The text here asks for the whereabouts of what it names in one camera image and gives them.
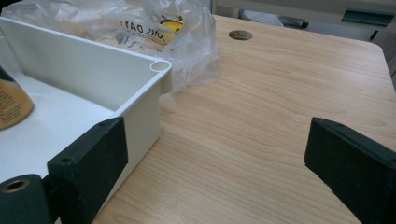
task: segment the wood grain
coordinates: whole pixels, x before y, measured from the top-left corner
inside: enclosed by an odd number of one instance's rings
[[[187,88],[176,112],[161,113],[161,137],[94,223],[359,223],[303,157],[314,116],[396,149],[380,47],[216,19],[219,81]]]

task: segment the clear plastic bag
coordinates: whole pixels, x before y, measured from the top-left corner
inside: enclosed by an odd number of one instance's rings
[[[2,16],[168,60],[172,93],[218,78],[216,22],[198,0],[23,0]]]

